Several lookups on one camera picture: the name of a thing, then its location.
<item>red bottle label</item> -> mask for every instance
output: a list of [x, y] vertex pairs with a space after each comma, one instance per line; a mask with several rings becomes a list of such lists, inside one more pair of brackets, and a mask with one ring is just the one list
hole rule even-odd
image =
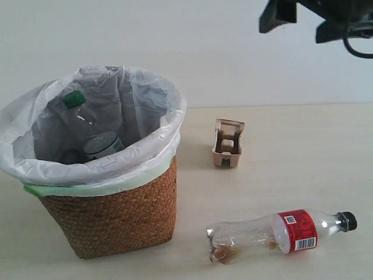
[[289, 239], [290, 251], [315, 248], [317, 245], [317, 231], [314, 221], [306, 210], [282, 212], [279, 215], [284, 220]]

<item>barcode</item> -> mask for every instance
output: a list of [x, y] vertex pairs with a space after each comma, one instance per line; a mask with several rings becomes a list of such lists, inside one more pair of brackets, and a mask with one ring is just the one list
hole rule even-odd
[[295, 250], [304, 250], [309, 248], [315, 248], [316, 247], [316, 237], [297, 240], [295, 242]]
[[296, 222], [297, 222], [297, 221], [294, 219], [293, 216], [286, 216], [285, 219], [286, 219], [286, 222], [287, 222], [288, 224], [296, 223]]

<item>woven trash bin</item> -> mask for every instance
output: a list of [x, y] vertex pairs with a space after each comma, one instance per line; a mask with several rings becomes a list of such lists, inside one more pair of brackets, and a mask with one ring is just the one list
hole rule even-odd
[[[125, 149], [91, 162], [62, 164], [56, 146], [69, 149], [71, 143], [59, 140], [67, 139], [64, 127], [52, 123], [61, 113], [56, 99], [64, 90], [90, 82], [99, 86], [92, 90], [92, 106], [105, 108], [107, 104], [99, 101], [117, 102], [117, 131]], [[111, 87], [118, 99], [107, 96]], [[101, 88], [104, 99], [99, 96]], [[107, 122], [116, 117], [113, 108], [104, 112]], [[79, 258], [163, 244], [172, 239], [176, 221], [175, 155], [185, 110], [186, 101], [173, 84], [148, 71], [80, 68], [0, 111], [0, 167], [40, 200]], [[50, 140], [54, 145], [46, 145]]]

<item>wicker basket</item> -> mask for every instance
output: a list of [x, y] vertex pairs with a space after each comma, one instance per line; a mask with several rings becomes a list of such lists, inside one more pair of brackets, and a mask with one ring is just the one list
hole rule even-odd
[[90, 259], [171, 240], [176, 221], [176, 159], [153, 181], [103, 197], [39, 198], [79, 258]]

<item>white wall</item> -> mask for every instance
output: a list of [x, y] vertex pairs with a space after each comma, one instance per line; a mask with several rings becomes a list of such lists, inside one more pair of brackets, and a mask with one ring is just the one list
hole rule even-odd
[[[139, 66], [173, 80], [190, 107], [372, 102], [373, 61], [314, 43], [321, 19], [267, 35], [267, 0], [0, 2], [0, 107], [88, 65]], [[373, 52], [370, 41], [362, 43]]]

